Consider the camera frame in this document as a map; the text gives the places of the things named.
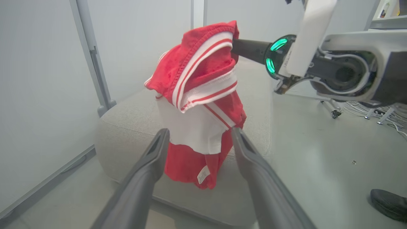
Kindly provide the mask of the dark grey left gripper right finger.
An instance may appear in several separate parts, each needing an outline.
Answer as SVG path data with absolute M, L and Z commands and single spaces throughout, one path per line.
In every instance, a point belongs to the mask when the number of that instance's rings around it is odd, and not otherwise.
M 232 129 L 239 171 L 247 181 L 259 229 L 317 229 L 241 128 Z

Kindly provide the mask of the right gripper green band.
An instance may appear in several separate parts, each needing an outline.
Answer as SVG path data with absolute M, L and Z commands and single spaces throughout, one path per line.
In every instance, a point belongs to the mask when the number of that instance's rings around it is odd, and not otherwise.
M 270 77 L 278 81 L 274 92 L 285 94 L 299 83 L 305 81 L 318 83 L 318 77 L 313 77 L 307 72 L 304 76 L 296 76 L 286 70 L 296 38 L 297 35 L 289 34 L 280 37 L 272 44 L 263 41 L 233 39 L 231 52 L 264 64 Z

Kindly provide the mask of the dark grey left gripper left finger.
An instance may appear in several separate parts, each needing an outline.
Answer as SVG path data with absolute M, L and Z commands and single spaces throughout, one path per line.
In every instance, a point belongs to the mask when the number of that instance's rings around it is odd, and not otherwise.
M 170 132 L 160 129 L 91 229 L 144 229 L 154 185 L 164 174 Z

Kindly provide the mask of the red and white clothing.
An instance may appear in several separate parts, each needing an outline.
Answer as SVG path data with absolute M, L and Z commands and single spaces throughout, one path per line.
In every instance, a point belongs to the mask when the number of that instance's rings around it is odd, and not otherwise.
M 163 53 L 144 83 L 156 92 L 163 128 L 170 132 L 165 174 L 173 181 L 213 189 L 233 147 L 231 131 L 246 121 L 236 91 L 239 37 L 235 20 L 192 29 Z

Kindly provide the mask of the grey sofa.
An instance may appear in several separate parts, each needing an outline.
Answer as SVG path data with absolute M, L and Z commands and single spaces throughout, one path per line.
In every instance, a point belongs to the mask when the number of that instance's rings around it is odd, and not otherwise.
M 272 147 L 274 81 L 260 64 L 246 59 L 238 62 L 235 72 L 237 92 L 247 116 L 243 132 L 267 158 Z M 108 110 L 99 120 L 95 137 L 96 155 L 106 175 L 120 183 L 161 128 L 155 93 L 151 90 L 141 90 Z M 214 189 L 201 190 L 167 175 L 157 181 L 147 224 L 168 219 L 174 213 L 215 227 L 257 226 L 250 190 L 239 172 L 234 148 L 218 172 Z

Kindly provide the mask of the metal stand base with caster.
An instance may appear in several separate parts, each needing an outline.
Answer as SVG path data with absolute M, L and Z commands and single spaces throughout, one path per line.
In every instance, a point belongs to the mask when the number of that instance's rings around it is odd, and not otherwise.
M 288 92 L 285 95 L 318 101 L 330 112 L 333 119 L 337 119 L 342 114 L 340 105 L 330 98 L 320 97 L 319 95 L 303 95 L 299 92 Z

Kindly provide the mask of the white partition panel behind sofa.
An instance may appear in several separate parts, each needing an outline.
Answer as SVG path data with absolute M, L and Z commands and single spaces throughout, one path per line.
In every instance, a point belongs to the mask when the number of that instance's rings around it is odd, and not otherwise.
M 191 0 L 88 0 L 112 100 L 144 88 L 160 56 L 191 28 Z

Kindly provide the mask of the black shoe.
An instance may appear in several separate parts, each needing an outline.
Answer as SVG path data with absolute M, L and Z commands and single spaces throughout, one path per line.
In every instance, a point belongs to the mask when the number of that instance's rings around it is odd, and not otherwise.
M 373 207 L 383 215 L 403 223 L 407 223 L 407 198 L 391 192 L 372 189 L 370 200 Z

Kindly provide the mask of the large white partition panel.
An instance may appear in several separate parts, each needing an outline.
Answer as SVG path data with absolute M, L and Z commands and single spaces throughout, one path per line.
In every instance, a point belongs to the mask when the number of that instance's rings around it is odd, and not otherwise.
M 70 0 L 0 0 L 0 218 L 93 146 L 99 105 Z

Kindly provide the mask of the white shelf with items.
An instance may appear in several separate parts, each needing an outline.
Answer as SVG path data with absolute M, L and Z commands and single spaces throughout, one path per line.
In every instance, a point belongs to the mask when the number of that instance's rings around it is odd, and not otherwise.
M 407 30 L 407 0 L 374 0 L 365 30 Z

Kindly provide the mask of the pale grey vertical post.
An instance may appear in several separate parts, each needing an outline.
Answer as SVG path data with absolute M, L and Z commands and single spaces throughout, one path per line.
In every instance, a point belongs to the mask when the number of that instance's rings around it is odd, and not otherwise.
M 190 28 L 196 29 L 207 25 L 208 0 L 191 0 Z

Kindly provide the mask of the grey partition post with foot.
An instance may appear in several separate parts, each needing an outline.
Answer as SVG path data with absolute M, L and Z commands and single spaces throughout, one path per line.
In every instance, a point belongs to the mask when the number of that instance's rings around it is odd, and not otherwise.
M 102 117 L 109 109 L 116 105 L 116 101 L 110 97 L 93 30 L 88 0 L 69 0 L 69 2 L 96 95 L 99 99 L 100 105 L 97 108 L 97 113 L 99 117 Z

